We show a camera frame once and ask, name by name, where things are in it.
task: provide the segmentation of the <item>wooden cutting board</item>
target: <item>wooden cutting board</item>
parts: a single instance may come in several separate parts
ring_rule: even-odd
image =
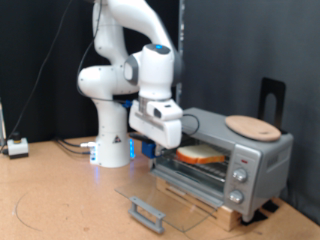
[[[281,132],[274,126],[256,118],[247,116],[229,116],[227,126],[236,133],[262,142],[276,141]]]

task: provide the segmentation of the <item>cable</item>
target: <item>cable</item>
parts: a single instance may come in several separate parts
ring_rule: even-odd
[[[90,152],[76,152],[71,150],[70,148],[67,148],[65,145],[63,145],[61,142],[59,142],[59,140],[56,139],[56,142],[63,147],[64,149],[68,150],[69,152],[75,153],[75,154],[81,154],[81,155],[90,155]]]
[[[52,49],[53,49],[53,47],[54,47],[54,45],[55,45],[55,43],[56,43],[56,41],[57,41],[57,38],[58,38],[58,36],[59,36],[59,34],[60,34],[60,32],[61,32],[61,28],[62,28],[62,24],[63,24],[64,18],[65,18],[66,14],[67,14],[67,11],[68,11],[68,9],[69,9],[72,1],[73,1],[73,0],[70,0],[70,1],[69,1],[66,9],[64,10],[64,13],[63,13],[63,15],[62,15],[62,18],[61,18],[61,20],[60,20],[60,24],[59,24],[59,27],[58,27],[58,31],[57,31],[57,33],[56,33],[56,35],[55,35],[55,37],[54,37],[54,39],[53,39],[53,41],[52,41],[52,44],[51,44],[50,49],[49,49],[49,52],[48,52],[46,58],[44,59],[42,65],[41,65],[41,67],[40,67],[40,70],[39,70],[39,73],[38,73],[38,77],[37,77],[37,80],[36,80],[36,82],[35,82],[35,84],[34,84],[34,86],[33,86],[33,89],[32,89],[32,91],[31,91],[31,94],[29,95],[29,98],[28,98],[27,102],[25,103],[25,105],[24,105],[24,107],[23,107],[23,109],[22,109],[22,111],[21,111],[21,113],[20,113],[20,116],[19,116],[19,118],[18,118],[18,121],[17,121],[16,125],[14,126],[13,130],[11,131],[11,133],[9,134],[9,137],[8,137],[7,139],[10,139],[11,136],[12,136],[12,134],[16,131],[17,127],[18,127],[19,124],[20,124],[20,121],[21,121],[21,119],[22,119],[22,116],[23,116],[24,112],[25,112],[26,108],[27,108],[28,105],[29,105],[29,102],[30,102],[30,100],[31,100],[32,97],[33,97],[33,94],[34,94],[34,92],[35,92],[35,90],[36,90],[36,88],[37,88],[37,86],[38,86],[38,83],[39,83],[39,80],[40,80],[40,77],[41,77],[43,68],[44,68],[45,64],[47,63],[47,61],[48,61],[48,59],[49,59],[49,57],[50,57],[50,55],[51,55]]]
[[[69,142],[67,142],[66,140],[61,139],[61,138],[58,138],[58,137],[57,137],[55,140],[56,140],[56,141],[63,142],[64,144],[67,144],[67,145],[69,145],[69,146],[71,146],[71,147],[81,147],[80,144],[69,143]]]
[[[199,121],[199,118],[197,118],[197,117],[196,117],[195,115],[193,115],[193,114],[183,114],[183,117],[193,117],[194,119],[196,119],[196,120],[197,120],[197,123],[198,123],[198,126],[197,126],[196,130],[194,130],[194,132],[192,132],[192,133],[185,133],[185,134],[187,134],[187,135],[191,136],[191,135],[193,135],[193,134],[197,133],[197,132],[198,132],[198,130],[199,130],[199,128],[200,128],[200,121]]]
[[[83,56],[82,56],[82,59],[80,61],[80,64],[79,64],[79,67],[78,67],[78,79],[79,79],[79,75],[80,75],[80,72],[81,72],[81,69],[82,69],[82,65],[83,65],[83,62],[85,60],[85,58],[87,57],[88,55],[88,52],[90,50],[90,48],[92,47],[93,43],[94,43],[94,40],[96,39],[96,36],[98,34],[98,31],[99,31],[99,24],[100,24],[100,18],[101,18],[101,12],[102,12],[102,0],[100,1],[100,9],[99,9],[99,16],[98,16],[98,21],[97,21],[97,27],[96,27],[96,30],[95,30],[95,33],[93,35],[93,39],[91,41],[91,43],[89,44],[89,46],[87,47],[86,51],[84,52]],[[78,84],[78,79],[77,79],[77,91],[78,93],[83,96],[83,97],[87,97],[87,98],[91,98],[91,99],[95,99],[95,100],[100,100],[100,101],[106,101],[106,102],[118,102],[118,103],[126,103],[126,101],[121,101],[121,100],[113,100],[113,99],[102,99],[102,98],[93,98],[93,97],[89,97],[87,96],[86,94],[84,94],[80,87],[79,87],[79,84]]]

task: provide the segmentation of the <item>toast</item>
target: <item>toast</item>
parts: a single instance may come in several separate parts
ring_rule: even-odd
[[[196,145],[179,147],[176,151],[179,160],[189,164],[207,164],[212,162],[224,162],[223,153],[211,148],[210,146]]]

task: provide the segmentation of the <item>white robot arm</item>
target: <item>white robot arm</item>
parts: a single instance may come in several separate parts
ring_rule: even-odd
[[[182,61],[161,20],[144,0],[97,1],[94,31],[100,6],[95,49],[110,60],[111,66],[82,70],[78,84],[81,91],[93,99],[99,115],[97,151],[91,156],[91,162],[119,167],[129,161],[126,112],[120,104],[101,99],[111,100],[113,95],[140,89],[139,101],[133,102],[130,111],[130,126],[166,148],[177,147],[181,140],[182,110],[170,98],[172,83],[179,79],[182,71]],[[152,44],[128,57],[122,26],[145,34]]]

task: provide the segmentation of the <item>blue light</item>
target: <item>blue light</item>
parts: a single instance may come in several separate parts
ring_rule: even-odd
[[[130,158],[134,158],[136,155],[134,154],[134,142],[130,139]]]

